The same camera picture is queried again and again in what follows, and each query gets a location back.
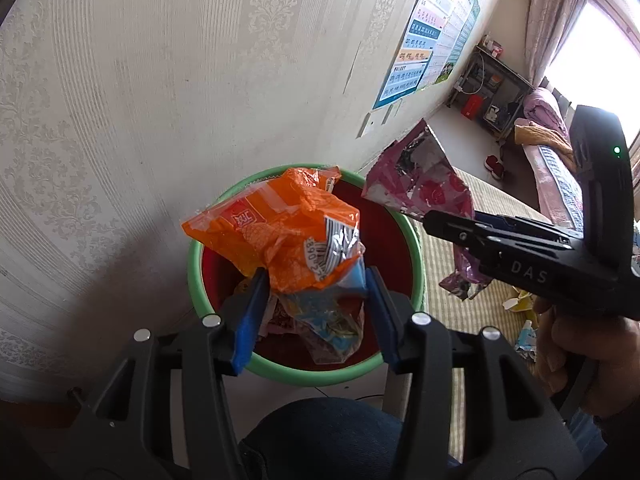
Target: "pink plastic wrapper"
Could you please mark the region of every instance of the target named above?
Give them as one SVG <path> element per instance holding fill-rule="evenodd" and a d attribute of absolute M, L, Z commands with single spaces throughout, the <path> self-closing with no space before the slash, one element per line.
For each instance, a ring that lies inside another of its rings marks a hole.
<path fill-rule="evenodd" d="M 424 119 L 380 154 L 367 174 L 362 196 L 417 220 L 431 209 L 470 219 L 475 213 L 469 188 Z M 491 278 L 478 270 L 478 260 L 466 249 L 454 245 L 453 255 L 456 270 L 440 286 L 461 300 L 472 298 Z"/>

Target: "green trash can rim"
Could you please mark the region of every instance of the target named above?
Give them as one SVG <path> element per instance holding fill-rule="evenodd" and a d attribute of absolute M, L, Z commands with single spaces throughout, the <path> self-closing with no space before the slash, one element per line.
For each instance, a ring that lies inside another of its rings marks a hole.
<path fill-rule="evenodd" d="M 260 173 L 255 173 L 247 178 L 241 180 L 234 186 L 227 189 L 217 202 L 226 200 L 227 198 L 242 191 L 246 186 L 260 180 L 266 180 L 282 174 L 288 168 L 328 168 L 325 164 L 287 164 L 286 166 L 278 166 L 271 168 L 270 170 L 264 170 Z M 340 169 L 342 173 L 342 180 L 348 184 L 353 184 L 362 188 L 364 186 L 364 177 L 352 171 Z M 417 234 L 409 221 L 409 219 L 396 213 L 395 211 L 388 210 L 393 218 L 396 220 L 404 239 L 407 242 L 409 254 L 411 257 L 411 264 L 413 269 L 413 282 L 411 294 L 411 303 L 415 311 L 422 309 L 422 296 L 424 293 L 424 271 L 422 265 L 422 256 L 420 251 L 420 242 Z M 202 281 L 202 251 L 204 245 L 197 240 L 191 240 L 189 247 L 189 254 L 187 259 L 187 281 L 189 285 L 189 292 L 191 301 L 193 301 L 193 307 L 196 314 L 203 318 L 208 314 L 213 314 L 214 310 L 207 296 L 207 292 L 204 288 L 204 282 Z M 290 368 L 283 366 L 273 361 L 265 359 L 261 355 L 254 352 L 251 356 L 249 364 L 246 369 L 254 374 L 260 375 L 273 381 L 280 383 L 293 384 L 296 386 L 329 386 L 330 384 L 343 383 L 350 381 L 357 377 L 361 377 L 374 370 L 383 363 L 382 355 L 380 352 L 372 355 L 371 357 L 356 363 L 351 366 L 339 368 L 337 370 L 298 370 L 297 368 Z"/>

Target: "patterned wallpaper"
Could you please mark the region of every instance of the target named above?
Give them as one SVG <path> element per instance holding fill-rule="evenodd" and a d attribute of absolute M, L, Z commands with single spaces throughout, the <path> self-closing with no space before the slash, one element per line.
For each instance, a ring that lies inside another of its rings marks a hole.
<path fill-rule="evenodd" d="M 188 319 L 179 227 L 356 139 L 415 0 L 17 0 L 0 27 L 0 397 L 60 399 L 132 332 Z"/>

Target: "red shoe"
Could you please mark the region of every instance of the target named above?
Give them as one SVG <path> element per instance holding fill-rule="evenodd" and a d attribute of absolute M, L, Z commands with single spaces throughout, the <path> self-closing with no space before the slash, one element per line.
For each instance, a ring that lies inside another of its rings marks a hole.
<path fill-rule="evenodd" d="M 500 160 L 498 160 L 498 157 L 495 155 L 489 155 L 484 160 L 484 167 L 487 171 L 491 172 L 491 176 L 495 180 L 502 180 L 502 176 L 504 175 L 504 166 Z"/>

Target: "human hand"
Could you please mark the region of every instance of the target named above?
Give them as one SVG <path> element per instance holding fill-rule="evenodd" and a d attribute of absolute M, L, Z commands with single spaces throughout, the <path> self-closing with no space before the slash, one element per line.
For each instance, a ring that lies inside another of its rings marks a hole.
<path fill-rule="evenodd" d="M 546 394 L 560 392 L 567 384 L 566 353 L 600 362 L 598 374 L 587 391 L 582 408 L 606 418 L 619 413 L 640 396 L 640 324 L 626 317 L 578 318 L 556 316 L 547 300 L 533 307 L 540 315 L 536 335 L 536 375 Z"/>

